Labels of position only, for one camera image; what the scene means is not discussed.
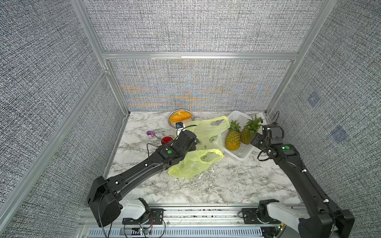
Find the pineapple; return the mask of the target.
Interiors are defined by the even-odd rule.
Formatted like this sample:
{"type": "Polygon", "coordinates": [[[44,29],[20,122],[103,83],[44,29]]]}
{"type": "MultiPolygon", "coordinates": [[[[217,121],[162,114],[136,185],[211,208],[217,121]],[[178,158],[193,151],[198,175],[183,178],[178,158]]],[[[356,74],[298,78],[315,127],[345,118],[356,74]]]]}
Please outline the pineapple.
{"type": "Polygon", "coordinates": [[[240,134],[241,142],[246,145],[250,144],[250,141],[258,133],[258,130],[262,126],[262,123],[262,117],[258,118],[257,116],[255,116],[254,119],[248,120],[240,134]]]}
{"type": "Polygon", "coordinates": [[[241,145],[241,127],[237,121],[232,121],[225,137],[225,146],[228,150],[235,151],[241,145]]]}

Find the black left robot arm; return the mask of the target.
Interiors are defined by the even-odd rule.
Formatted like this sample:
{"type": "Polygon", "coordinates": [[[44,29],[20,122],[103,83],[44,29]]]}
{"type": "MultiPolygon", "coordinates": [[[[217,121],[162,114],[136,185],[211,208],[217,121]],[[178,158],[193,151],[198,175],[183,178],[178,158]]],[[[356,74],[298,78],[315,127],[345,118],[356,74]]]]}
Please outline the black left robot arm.
{"type": "Polygon", "coordinates": [[[153,175],[169,169],[184,160],[186,154],[195,151],[198,139],[196,135],[185,130],[165,145],[159,146],[147,159],[127,171],[105,179],[97,177],[91,186],[87,203],[100,228],[113,223],[127,210],[127,217],[144,223],[150,216],[151,209],[142,198],[122,205],[120,201],[135,187],[153,175]]]}

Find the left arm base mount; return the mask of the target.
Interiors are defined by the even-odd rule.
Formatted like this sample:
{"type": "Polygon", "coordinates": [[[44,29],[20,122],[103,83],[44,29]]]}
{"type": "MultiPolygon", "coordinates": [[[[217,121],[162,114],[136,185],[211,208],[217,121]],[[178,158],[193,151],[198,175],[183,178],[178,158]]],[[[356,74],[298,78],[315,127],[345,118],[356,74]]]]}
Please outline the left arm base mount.
{"type": "Polygon", "coordinates": [[[132,218],[123,218],[123,225],[162,225],[164,217],[164,209],[151,209],[150,213],[145,213],[141,218],[135,220],[132,218]]]}

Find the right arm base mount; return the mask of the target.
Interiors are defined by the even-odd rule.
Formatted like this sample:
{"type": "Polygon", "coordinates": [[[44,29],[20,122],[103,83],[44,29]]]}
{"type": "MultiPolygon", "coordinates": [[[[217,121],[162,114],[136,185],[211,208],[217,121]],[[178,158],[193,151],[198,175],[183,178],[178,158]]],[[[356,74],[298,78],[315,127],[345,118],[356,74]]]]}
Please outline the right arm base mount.
{"type": "Polygon", "coordinates": [[[257,208],[243,208],[241,210],[240,217],[242,217],[246,225],[266,224],[258,218],[257,210],[257,208]]]}

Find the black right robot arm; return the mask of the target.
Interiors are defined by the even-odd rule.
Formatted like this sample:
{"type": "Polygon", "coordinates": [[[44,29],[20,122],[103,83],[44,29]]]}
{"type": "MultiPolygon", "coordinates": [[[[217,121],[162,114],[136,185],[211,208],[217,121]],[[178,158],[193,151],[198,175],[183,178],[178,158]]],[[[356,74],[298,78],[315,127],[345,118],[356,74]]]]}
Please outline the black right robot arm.
{"type": "Polygon", "coordinates": [[[278,220],[302,238],[330,238],[334,231],[338,231],[341,238],[348,238],[355,222],[354,215],[329,198],[304,165],[297,149],[283,143],[283,138],[284,130],[272,123],[262,126],[262,133],[256,134],[251,145],[264,152],[288,176],[305,209],[292,209],[276,199],[262,200],[257,220],[263,224],[278,220]]]}

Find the yellow-green plastic bag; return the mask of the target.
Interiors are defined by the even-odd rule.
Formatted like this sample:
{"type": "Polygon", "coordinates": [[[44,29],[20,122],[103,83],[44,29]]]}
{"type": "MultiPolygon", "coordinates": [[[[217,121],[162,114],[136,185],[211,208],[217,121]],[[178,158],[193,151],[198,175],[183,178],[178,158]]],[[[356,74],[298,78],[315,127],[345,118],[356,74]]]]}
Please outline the yellow-green plastic bag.
{"type": "Polygon", "coordinates": [[[228,117],[222,116],[211,120],[192,121],[185,124],[185,127],[185,130],[193,132],[198,139],[196,150],[188,152],[184,160],[169,168],[168,174],[190,179],[224,158],[222,134],[230,128],[230,123],[228,117]]]}

